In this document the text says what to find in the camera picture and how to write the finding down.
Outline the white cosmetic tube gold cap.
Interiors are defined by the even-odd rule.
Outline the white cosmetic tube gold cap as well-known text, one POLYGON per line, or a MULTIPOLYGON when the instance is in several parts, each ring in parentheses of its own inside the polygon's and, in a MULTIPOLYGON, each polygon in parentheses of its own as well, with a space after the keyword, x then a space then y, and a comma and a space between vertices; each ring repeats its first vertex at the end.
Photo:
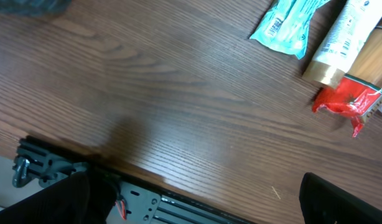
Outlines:
POLYGON ((347 0, 302 78, 336 88, 382 18, 382 0, 347 0))

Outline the orange spaghetti packet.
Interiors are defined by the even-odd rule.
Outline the orange spaghetti packet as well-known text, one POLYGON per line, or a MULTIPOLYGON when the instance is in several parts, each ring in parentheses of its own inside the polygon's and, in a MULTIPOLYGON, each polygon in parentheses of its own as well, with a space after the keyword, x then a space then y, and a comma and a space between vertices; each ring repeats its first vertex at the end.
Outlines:
POLYGON ((317 95, 312 111, 326 109, 346 117, 353 126, 353 137, 382 104, 382 20, 370 34, 350 73, 335 89, 325 87, 317 95))

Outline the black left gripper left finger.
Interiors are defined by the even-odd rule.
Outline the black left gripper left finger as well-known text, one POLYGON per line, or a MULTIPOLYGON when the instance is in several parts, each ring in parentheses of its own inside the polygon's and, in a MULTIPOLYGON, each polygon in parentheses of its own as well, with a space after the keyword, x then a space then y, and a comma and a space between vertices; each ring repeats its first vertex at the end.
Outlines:
POLYGON ((77 172, 0 211, 0 224, 105 223, 115 201, 114 179, 77 172))

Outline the teal snack packet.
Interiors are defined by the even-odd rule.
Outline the teal snack packet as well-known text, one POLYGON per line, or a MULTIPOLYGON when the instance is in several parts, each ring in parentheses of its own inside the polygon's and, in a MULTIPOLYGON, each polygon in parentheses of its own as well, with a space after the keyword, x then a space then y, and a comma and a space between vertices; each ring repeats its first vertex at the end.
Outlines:
POLYGON ((329 0, 276 0, 249 38, 300 60, 307 50, 310 20, 327 2, 329 0))

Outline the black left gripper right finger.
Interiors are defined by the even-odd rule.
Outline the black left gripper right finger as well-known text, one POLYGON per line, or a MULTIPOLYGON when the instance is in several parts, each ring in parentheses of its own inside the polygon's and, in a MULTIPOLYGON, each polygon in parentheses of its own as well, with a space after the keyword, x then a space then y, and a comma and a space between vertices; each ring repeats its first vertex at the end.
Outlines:
POLYGON ((311 173, 304 174, 299 201, 305 224, 382 224, 382 211, 311 173))

